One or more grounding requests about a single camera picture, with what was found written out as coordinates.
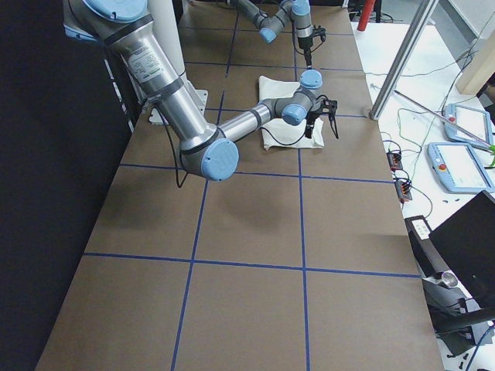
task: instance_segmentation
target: robot label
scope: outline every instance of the robot label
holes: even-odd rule
[[[158,76],[164,70],[152,48],[143,46],[128,59],[129,67],[140,83]]]

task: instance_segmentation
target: white wall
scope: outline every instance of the white wall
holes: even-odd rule
[[[478,35],[488,18],[495,12],[495,0],[449,0],[457,12],[466,20],[471,29]],[[495,30],[495,16],[483,31],[487,38]]]

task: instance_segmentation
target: blue joint cap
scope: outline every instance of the blue joint cap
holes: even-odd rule
[[[206,179],[220,182],[234,174],[238,162],[237,146],[230,139],[217,139],[204,152],[201,173]]]
[[[296,15],[308,15],[311,12],[309,0],[294,0],[292,12]]]
[[[148,0],[83,0],[83,3],[92,12],[118,23],[137,21],[148,8]]]
[[[301,104],[289,104],[282,111],[282,119],[289,125],[297,126],[307,114],[308,111]]]
[[[277,37],[277,34],[275,32],[267,29],[266,27],[260,29],[260,35],[267,44],[271,43]]]
[[[306,89],[319,89],[323,85],[322,74],[317,70],[304,71],[299,82]]]

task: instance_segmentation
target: electronic component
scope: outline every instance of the electronic component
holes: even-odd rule
[[[461,128],[464,128],[475,134],[475,136],[483,139],[488,144],[493,144],[492,124],[488,112],[460,106],[458,104],[448,104],[445,106],[443,115]],[[447,138],[451,141],[462,141],[469,143],[476,148],[485,148],[479,141],[474,141],[472,138],[447,123],[445,123],[445,135],[447,135]]]
[[[402,166],[402,155],[400,152],[387,152],[387,160],[392,172],[404,169]]]
[[[430,143],[427,156],[443,187],[450,193],[495,192],[495,185],[467,143]]]
[[[401,203],[412,201],[410,180],[395,179],[395,191]]]

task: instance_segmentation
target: grid line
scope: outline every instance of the grid line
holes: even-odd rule
[[[156,170],[175,170],[172,166],[157,166],[157,165],[140,165],[121,163],[120,166],[127,168],[151,168]],[[255,176],[273,176],[279,178],[298,178],[299,175],[295,174],[275,174],[269,172],[235,172],[236,175],[255,175]],[[379,180],[379,179],[359,179],[359,178],[340,178],[336,176],[318,176],[318,175],[301,175],[303,179],[316,179],[316,180],[331,180],[337,182],[364,182],[364,183],[380,183],[380,184],[394,184],[391,180]]]
[[[206,111],[218,111],[218,108],[207,108]],[[224,111],[226,111],[226,112],[247,112],[248,110],[237,110],[237,109],[233,109],[233,108],[224,108]],[[365,116],[363,114],[336,114],[335,117],[368,118],[368,116]]]
[[[297,70],[306,70],[306,67],[297,67],[297,66],[268,66],[264,64],[246,64],[246,63],[221,63],[221,62],[184,62],[184,64],[199,64],[204,66],[228,66],[229,68],[232,66],[235,67],[262,67],[262,68],[296,68]],[[353,68],[331,68],[331,67],[318,67],[317,70],[322,71],[340,71],[340,72],[362,72],[364,70],[353,69]]]
[[[191,260],[189,263],[189,272],[187,274],[186,289],[184,290],[183,305],[180,310],[179,326],[177,328],[177,335],[176,335],[176,344],[174,345],[172,365],[170,366],[171,371],[174,371],[176,368],[177,354],[179,352],[180,336],[182,334],[182,329],[183,329],[184,315],[186,314],[187,298],[189,296],[189,287],[191,284],[191,278],[193,276],[194,259],[196,257],[196,249],[198,246],[198,239],[200,237],[201,222],[203,220],[203,211],[204,211],[204,204],[207,198],[207,191],[208,191],[208,181],[206,180],[204,183],[203,198],[201,199],[200,214],[198,215],[196,236],[194,237],[193,252],[191,253]]]
[[[299,214],[301,217],[301,255],[302,255],[302,296],[304,301],[304,333],[306,341],[306,371],[311,371],[311,352],[309,348],[309,309],[308,309],[308,278],[306,274],[306,237],[304,227],[304,198],[302,194],[302,160],[301,150],[297,150],[299,167]]]
[[[83,253],[85,257],[103,257],[103,258],[116,258],[116,259],[131,259],[131,260],[156,260],[156,261],[168,261],[172,263],[194,263],[204,265],[218,265],[226,267],[248,267],[248,268],[260,268],[260,269],[272,269],[274,271],[303,271],[316,272],[324,274],[348,274],[359,276],[378,276],[378,277],[393,277],[393,278],[421,278],[419,274],[408,273],[392,273],[392,272],[373,272],[373,271],[353,271],[348,269],[332,269],[321,267],[295,267],[290,265],[274,265],[274,264],[258,264],[258,263],[243,263],[237,261],[222,261],[222,260],[205,260],[205,259],[184,259],[179,257],[157,257],[147,255],[133,255],[133,254],[116,254],[116,253]]]
[[[212,30],[212,31],[233,31],[235,29],[229,28],[215,28],[215,27],[192,27],[192,26],[178,26],[178,29],[197,29],[197,30]],[[237,29],[237,31],[243,32],[259,32],[257,29]],[[292,33],[291,31],[281,31],[280,33]],[[353,33],[341,33],[341,32],[325,32],[328,36],[354,36]]]
[[[229,59],[227,61],[227,68],[225,70],[225,77],[229,76],[230,62],[232,60],[232,52],[234,51],[235,34],[237,32],[237,23],[239,22],[239,13],[235,17],[234,31],[232,32],[232,42],[230,43]]]

